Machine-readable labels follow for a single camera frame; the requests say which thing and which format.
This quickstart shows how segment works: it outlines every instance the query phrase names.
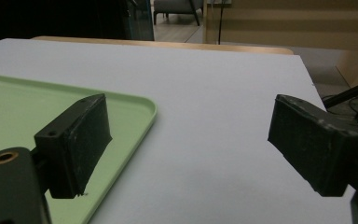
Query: power outlet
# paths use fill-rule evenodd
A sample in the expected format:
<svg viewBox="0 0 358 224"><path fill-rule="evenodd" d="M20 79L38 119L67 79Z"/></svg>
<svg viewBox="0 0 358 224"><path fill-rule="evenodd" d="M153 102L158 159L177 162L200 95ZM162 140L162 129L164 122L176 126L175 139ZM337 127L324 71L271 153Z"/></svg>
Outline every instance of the power outlet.
<svg viewBox="0 0 358 224"><path fill-rule="evenodd" d="M208 4L222 4L223 0L207 0ZM230 5L231 0L226 0L225 5Z"/></svg>

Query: white tabletop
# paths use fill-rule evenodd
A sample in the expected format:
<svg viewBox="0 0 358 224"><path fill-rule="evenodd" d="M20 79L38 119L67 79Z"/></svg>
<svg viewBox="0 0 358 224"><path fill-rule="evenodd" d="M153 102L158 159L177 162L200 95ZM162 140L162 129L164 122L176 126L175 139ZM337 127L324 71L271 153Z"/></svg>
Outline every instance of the white tabletop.
<svg viewBox="0 0 358 224"><path fill-rule="evenodd" d="M278 93L323 107L300 57L0 41L0 75L143 95L156 123L90 223L351 223L267 141Z"/></svg>

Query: chair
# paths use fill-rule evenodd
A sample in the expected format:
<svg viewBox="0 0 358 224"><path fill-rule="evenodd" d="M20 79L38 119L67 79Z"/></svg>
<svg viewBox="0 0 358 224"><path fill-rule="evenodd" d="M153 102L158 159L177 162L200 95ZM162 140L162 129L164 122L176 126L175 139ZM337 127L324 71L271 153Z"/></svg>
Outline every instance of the chair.
<svg viewBox="0 0 358 224"><path fill-rule="evenodd" d="M197 25L200 26L197 10L201 9L203 13L203 0L155 0L154 1L154 24L159 13L164 13L167 18L169 13L173 14L193 14Z"/></svg>

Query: floor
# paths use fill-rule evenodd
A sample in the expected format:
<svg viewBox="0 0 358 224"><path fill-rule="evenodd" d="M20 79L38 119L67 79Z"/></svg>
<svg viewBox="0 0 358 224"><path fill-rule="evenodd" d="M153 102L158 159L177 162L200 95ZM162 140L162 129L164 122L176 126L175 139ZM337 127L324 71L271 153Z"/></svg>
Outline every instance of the floor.
<svg viewBox="0 0 358 224"><path fill-rule="evenodd" d="M157 15L154 26L156 41L180 42L180 43L202 43L202 14L198 11L201 26L197 26L193 15L171 14L169 18ZM222 43L226 45L247 45L239 43ZM295 55L301 56L307 70L310 73L315 87L321 98L331 97L349 89L345 79L336 69L337 60L341 50L336 49L310 49L288 46ZM355 114L353 109L358 109L358 101L346 102L345 104L331 107L329 110L337 114L341 119L352 119Z"/></svg>

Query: green tray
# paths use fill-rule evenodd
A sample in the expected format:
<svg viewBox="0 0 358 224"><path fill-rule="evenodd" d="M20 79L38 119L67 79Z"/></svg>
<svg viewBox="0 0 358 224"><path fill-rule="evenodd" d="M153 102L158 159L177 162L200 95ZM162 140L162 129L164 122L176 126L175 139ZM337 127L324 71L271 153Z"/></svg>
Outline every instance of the green tray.
<svg viewBox="0 0 358 224"><path fill-rule="evenodd" d="M46 193L54 224L88 222L151 127L156 105L144 97L0 77L0 150L33 149L34 134L75 101L97 93L106 95L113 141L95 167L84 196L64 200Z"/></svg>

